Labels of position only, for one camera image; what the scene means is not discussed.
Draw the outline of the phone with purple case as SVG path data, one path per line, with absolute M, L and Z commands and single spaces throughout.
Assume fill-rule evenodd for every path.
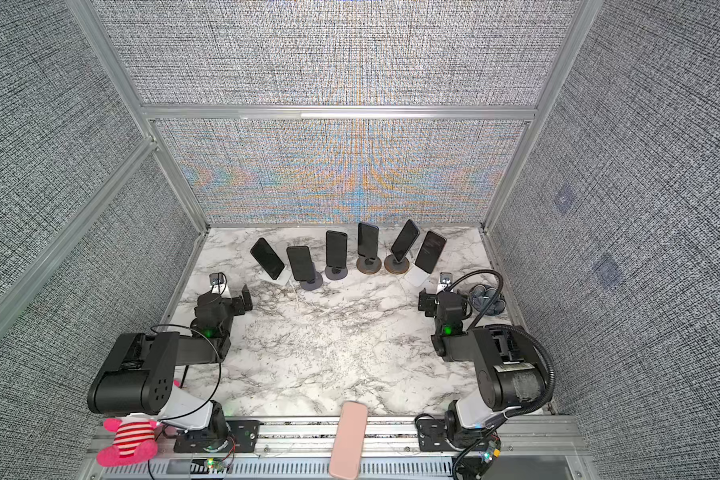
M 285 264 L 265 238 L 258 238 L 251 247 L 250 253 L 270 279 L 280 278 L 285 270 Z

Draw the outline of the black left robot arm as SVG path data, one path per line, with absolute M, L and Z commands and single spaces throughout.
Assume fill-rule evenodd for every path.
M 253 309 L 250 290 L 236 297 L 213 290 L 201 295 L 195 318 L 186 327 L 159 325 L 149 333 L 120 335 L 100 367 L 87 394 L 91 412 L 110 417 L 145 417 L 180 431 L 181 446 L 220 451 L 231 446 L 231 434 L 220 403 L 209 395 L 198 398 L 173 383 L 178 366 L 217 366 L 231 345 L 236 316 Z

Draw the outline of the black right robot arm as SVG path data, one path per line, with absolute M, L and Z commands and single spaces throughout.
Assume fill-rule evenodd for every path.
M 417 308 L 434 320 L 435 353 L 446 362 L 474 367 L 477 389 L 452 401 L 444 414 L 444 436 L 452 448 L 467 447 L 484 429 L 502 424 L 510 411 L 530 413 L 549 401 L 554 387 L 538 342 L 513 325 L 476 325 L 504 311 L 496 288 L 477 285 L 465 294 L 421 290 Z

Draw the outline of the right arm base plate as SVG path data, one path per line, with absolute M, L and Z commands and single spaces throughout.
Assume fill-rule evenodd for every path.
M 466 429 L 456 420 L 422 414 L 414 418 L 414 426 L 422 452 L 462 451 L 477 440 L 476 451 L 501 449 L 501 439 L 496 433 L 484 436 L 483 429 Z

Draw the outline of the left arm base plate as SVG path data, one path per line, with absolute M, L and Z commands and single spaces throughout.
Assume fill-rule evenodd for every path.
M 253 453 L 261 422 L 258 420 L 227 420 L 221 429 L 211 425 L 202 430 L 189 430 L 175 438 L 173 452 L 181 454 Z

